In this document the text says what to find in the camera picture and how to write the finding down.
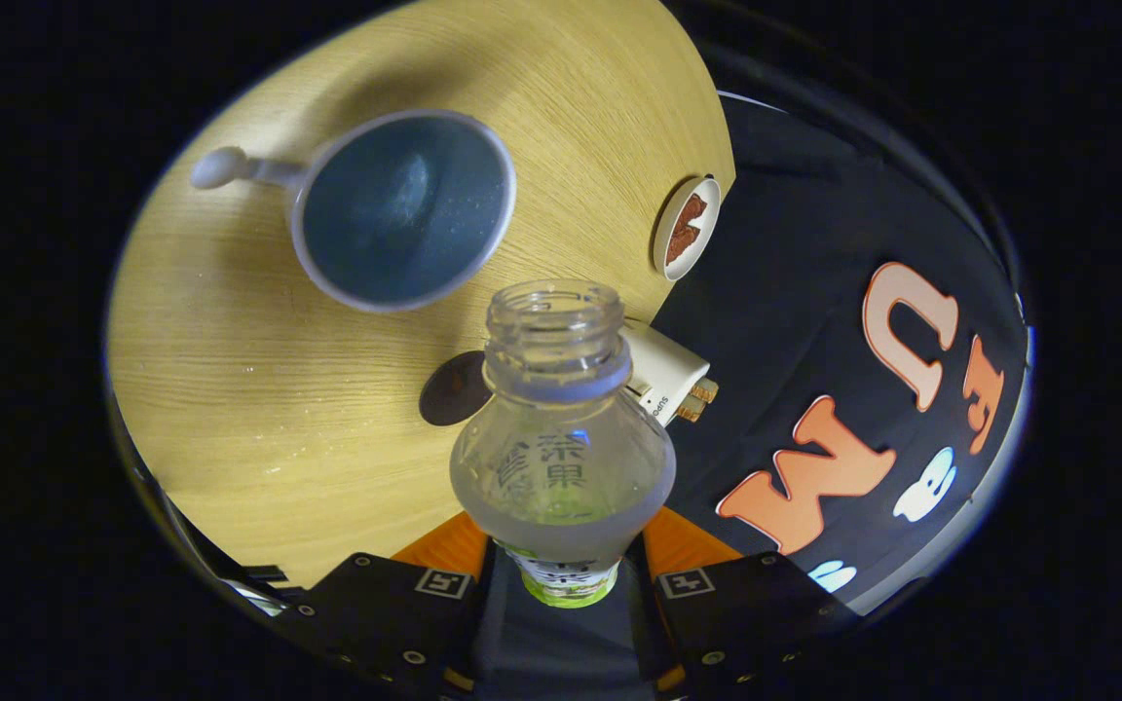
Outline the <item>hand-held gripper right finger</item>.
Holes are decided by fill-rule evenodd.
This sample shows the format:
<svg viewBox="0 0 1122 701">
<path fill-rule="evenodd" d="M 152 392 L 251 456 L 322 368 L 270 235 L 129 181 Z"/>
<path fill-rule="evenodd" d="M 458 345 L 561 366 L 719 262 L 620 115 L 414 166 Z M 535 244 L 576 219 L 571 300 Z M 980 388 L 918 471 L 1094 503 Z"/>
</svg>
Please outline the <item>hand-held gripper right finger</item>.
<svg viewBox="0 0 1122 701">
<path fill-rule="evenodd" d="M 633 642 L 655 697 L 751 697 L 859 625 L 859 614 L 791 559 L 743 555 L 668 507 L 624 562 Z"/>
</svg>

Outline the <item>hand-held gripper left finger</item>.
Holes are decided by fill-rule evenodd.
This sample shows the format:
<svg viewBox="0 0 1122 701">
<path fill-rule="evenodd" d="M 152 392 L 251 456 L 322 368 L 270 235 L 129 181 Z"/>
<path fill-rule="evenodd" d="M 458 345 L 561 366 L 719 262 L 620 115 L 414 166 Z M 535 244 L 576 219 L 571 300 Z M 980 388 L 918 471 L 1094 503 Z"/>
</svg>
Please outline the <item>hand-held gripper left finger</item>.
<svg viewBox="0 0 1122 701">
<path fill-rule="evenodd" d="M 471 700 L 495 563 L 491 538 L 460 513 L 396 555 L 352 554 L 275 631 L 351 673 L 365 700 Z"/>
</svg>

